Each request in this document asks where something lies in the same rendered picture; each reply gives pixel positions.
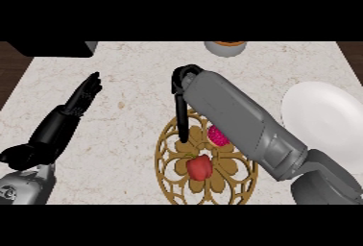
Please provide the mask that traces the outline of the black box appliance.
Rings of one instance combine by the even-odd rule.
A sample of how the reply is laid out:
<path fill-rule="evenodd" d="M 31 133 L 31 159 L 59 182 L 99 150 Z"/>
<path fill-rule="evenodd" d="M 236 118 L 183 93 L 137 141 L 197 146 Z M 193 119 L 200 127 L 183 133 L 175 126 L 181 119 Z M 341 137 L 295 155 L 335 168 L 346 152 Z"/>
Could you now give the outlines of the black box appliance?
<path fill-rule="evenodd" d="M 90 58 L 96 41 L 10 41 L 26 57 Z"/>

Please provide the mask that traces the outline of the red bell pepper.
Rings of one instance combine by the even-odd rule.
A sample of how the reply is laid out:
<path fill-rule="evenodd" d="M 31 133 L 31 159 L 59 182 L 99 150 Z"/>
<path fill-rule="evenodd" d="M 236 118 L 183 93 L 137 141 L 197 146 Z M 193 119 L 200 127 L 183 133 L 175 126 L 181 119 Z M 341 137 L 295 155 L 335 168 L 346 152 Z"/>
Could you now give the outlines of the red bell pepper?
<path fill-rule="evenodd" d="M 212 163 L 208 155 L 200 155 L 186 162 L 187 173 L 190 179 L 194 181 L 203 181 L 212 174 Z"/>

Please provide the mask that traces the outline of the white round plate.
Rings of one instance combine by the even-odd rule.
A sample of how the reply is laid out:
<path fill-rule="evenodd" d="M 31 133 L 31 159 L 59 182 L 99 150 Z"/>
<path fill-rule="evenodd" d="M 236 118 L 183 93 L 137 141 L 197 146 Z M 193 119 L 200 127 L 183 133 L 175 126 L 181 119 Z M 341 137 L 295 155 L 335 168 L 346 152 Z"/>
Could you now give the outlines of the white round plate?
<path fill-rule="evenodd" d="M 320 150 L 351 174 L 363 174 L 363 104 L 336 86 L 302 82 L 286 91 L 282 123 L 310 149 Z"/>

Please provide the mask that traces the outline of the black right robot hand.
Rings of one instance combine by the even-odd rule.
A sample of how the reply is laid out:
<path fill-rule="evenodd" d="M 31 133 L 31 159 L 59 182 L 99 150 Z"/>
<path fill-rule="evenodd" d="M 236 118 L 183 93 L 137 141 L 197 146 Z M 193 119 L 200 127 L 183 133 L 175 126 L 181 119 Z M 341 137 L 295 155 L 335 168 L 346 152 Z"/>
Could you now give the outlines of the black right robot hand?
<path fill-rule="evenodd" d="M 181 143 L 186 143 L 189 140 L 187 103 L 183 98 L 184 89 L 181 82 L 189 73 L 197 75 L 200 72 L 202 68 L 194 64 L 189 64 L 177 67 L 171 74 L 171 94 L 174 95 L 177 130 Z"/>

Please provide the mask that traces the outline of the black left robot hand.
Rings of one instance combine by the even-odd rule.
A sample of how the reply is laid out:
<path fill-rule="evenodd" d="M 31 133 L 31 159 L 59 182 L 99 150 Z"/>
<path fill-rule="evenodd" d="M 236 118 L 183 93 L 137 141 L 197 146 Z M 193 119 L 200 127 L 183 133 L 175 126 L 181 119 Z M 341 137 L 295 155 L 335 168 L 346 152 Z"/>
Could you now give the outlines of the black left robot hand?
<path fill-rule="evenodd" d="M 7 148 L 0 153 L 0 161 L 17 171 L 54 162 L 62 154 L 84 113 L 102 90 L 99 73 L 94 72 L 81 82 L 66 103 L 57 105 L 41 121 L 25 144 Z"/>

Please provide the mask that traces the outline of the brown openwork round placemat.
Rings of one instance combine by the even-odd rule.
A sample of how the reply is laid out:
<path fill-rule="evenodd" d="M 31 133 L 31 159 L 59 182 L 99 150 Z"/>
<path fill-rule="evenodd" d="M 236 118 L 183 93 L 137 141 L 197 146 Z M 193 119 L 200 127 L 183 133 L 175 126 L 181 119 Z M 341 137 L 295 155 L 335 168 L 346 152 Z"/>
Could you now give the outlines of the brown openwork round placemat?
<path fill-rule="evenodd" d="M 258 163 L 249 160 L 233 144 L 223 147 L 208 141 L 211 123 L 193 110 L 187 111 L 189 141 L 178 140 L 177 120 L 165 124 L 155 151 L 156 178 L 171 204 L 246 203 L 258 178 Z M 202 181 L 190 178 L 187 160 L 206 155 L 211 160 L 211 177 Z"/>

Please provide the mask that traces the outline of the pink round fruit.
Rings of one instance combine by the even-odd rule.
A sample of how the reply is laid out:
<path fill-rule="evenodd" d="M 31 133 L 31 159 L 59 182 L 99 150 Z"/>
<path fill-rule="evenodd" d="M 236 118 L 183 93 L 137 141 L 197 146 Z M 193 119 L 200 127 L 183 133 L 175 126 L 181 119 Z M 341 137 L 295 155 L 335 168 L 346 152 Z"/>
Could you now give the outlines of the pink round fruit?
<path fill-rule="evenodd" d="M 208 127 L 206 138 L 209 143 L 217 147 L 223 147 L 230 143 L 230 140 L 223 135 L 221 131 L 217 129 L 214 125 Z"/>

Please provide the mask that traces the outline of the grey cup with orange top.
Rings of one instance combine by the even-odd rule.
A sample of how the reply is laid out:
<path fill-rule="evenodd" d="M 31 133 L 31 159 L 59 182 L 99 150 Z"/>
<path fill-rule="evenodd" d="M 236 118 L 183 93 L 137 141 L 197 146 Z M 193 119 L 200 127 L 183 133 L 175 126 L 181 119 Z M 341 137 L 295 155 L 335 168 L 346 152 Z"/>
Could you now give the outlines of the grey cup with orange top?
<path fill-rule="evenodd" d="M 206 41 L 203 46 L 215 56 L 228 58 L 237 56 L 242 53 L 246 42 Z"/>

